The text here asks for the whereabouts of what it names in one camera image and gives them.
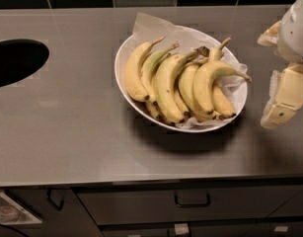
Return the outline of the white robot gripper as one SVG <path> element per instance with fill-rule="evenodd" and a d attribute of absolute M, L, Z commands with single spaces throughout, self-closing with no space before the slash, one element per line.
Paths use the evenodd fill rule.
<path fill-rule="evenodd" d="M 258 38 L 262 46 L 276 46 L 289 62 L 303 63 L 303 0 L 295 3 Z M 275 129 L 289 122 L 303 106 L 303 64 L 290 63 L 281 72 L 274 70 L 269 83 L 261 126 Z"/>

